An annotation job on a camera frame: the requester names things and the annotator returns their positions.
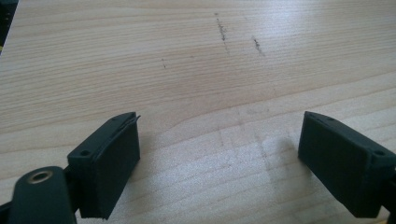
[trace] black plastic part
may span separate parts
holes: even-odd
[[[377,217],[395,154],[338,120],[305,112],[299,158],[355,217]]]
[[[0,205],[0,223],[7,223],[11,202]]]
[[[108,120],[68,156],[70,178],[82,186],[82,217],[108,219],[140,159],[138,117],[127,113]]]
[[[76,223],[64,170],[49,166],[21,177],[14,189],[8,223]]]

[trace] light wooden surface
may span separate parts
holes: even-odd
[[[0,95],[0,203],[136,111],[142,160],[108,222],[78,223],[376,223],[297,147],[310,110],[396,150],[396,2],[21,0]]]

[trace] wooden board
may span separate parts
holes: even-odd
[[[106,223],[377,223],[297,159],[305,110],[396,150],[396,2],[21,0],[0,56],[0,203],[136,111]],[[78,223],[104,223],[78,219]]]

